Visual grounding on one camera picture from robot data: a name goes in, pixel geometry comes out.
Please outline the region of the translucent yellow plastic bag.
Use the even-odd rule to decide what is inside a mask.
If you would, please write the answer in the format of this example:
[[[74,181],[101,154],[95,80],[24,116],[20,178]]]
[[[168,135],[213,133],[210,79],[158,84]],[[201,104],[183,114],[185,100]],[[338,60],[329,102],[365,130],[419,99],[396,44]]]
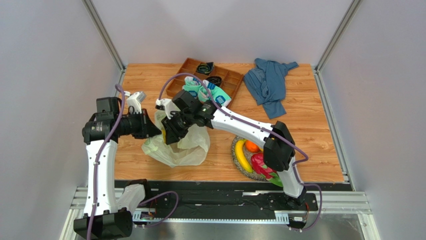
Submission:
[[[183,139],[167,145],[165,142],[166,132],[161,123],[161,120],[165,117],[164,111],[155,112],[154,124],[162,131],[162,134],[148,138],[144,142],[141,149],[145,155],[171,168],[200,165],[206,159],[211,144],[207,128],[193,125],[188,129],[188,133]]]

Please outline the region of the orange fake tangerine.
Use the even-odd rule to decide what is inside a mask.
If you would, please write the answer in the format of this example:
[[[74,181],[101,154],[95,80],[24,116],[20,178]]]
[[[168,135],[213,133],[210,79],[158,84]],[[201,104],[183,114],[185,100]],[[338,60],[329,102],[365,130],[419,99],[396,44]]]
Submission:
[[[246,150],[249,151],[250,153],[258,153],[261,151],[261,149],[255,143],[249,140],[245,141],[244,146]]]

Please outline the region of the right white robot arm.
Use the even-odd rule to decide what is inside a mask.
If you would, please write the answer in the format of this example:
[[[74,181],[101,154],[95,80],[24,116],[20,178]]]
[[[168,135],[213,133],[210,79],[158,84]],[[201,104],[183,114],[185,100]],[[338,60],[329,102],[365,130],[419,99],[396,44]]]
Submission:
[[[183,139],[193,125],[235,134],[263,150],[264,163],[277,172],[287,196],[297,199],[305,194],[306,190],[293,167],[297,148],[284,123],[255,121],[214,101],[201,102],[185,90],[179,91],[173,99],[157,99],[155,103],[157,109],[166,113],[161,123],[167,145]]]

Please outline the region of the single yellow banana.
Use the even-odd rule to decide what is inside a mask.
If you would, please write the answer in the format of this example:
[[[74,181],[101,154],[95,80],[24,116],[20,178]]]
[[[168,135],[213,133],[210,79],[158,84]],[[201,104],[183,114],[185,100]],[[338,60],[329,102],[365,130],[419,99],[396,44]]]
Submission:
[[[245,146],[244,139],[240,139],[236,142],[234,147],[235,156],[240,166],[248,173],[252,173],[254,170],[252,166],[250,165],[249,161],[245,157],[244,146]]]

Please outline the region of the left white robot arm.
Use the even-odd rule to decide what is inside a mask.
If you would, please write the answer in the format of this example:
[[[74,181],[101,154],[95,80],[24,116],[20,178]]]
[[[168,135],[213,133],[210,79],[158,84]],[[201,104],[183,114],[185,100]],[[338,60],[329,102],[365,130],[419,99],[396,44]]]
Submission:
[[[119,199],[115,192],[115,159],[121,136],[148,139],[161,135],[137,92],[123,104],[118,97],[96,100],[96,112],[82,129],[88,158],[87,197],[83,217],[73,230],[86,240],[127,238],[133,231],[133,213],[150,194],[146,179],[131,180]]]

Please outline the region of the pink dragon fruit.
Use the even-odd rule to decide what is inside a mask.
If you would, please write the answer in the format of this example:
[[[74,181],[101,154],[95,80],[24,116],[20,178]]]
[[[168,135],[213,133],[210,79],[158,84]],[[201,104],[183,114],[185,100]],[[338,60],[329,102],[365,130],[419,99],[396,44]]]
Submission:
[[[264,154],[262,152],[253,154],[250,158],[250,162],[254,172],[262,176],[266,181],[278,187],[283,187],[283,183],[277,172],[265,164]]]

